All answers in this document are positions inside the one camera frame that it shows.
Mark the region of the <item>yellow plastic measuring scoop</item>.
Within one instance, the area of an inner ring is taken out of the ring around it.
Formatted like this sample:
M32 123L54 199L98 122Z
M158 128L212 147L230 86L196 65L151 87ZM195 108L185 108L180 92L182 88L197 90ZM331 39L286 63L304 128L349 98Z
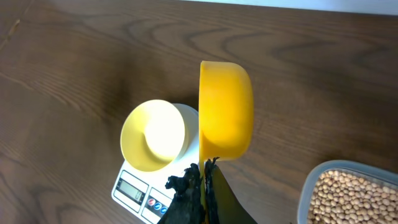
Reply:
M254 97L248 73L236 63L202 61L198 95L201 203L206 211L205 163L231 161L248 149L254 126Z

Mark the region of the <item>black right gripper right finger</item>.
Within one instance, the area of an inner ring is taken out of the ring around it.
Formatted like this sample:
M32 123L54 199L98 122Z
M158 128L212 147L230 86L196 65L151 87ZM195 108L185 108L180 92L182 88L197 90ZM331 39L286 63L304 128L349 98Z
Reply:
M243 208L221 169L216 165L215 157L205 163L205 198L208 223L211 224L256 224Z

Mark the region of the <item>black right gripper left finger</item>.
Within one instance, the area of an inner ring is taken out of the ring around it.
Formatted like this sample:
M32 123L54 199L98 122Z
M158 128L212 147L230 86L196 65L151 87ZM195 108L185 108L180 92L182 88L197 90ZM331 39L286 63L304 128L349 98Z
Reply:
M201 224L205 221L205 209L201 204L200 170L191 164L184 170L183 177L171 175L166 189L174 189L174 197L158 224Z

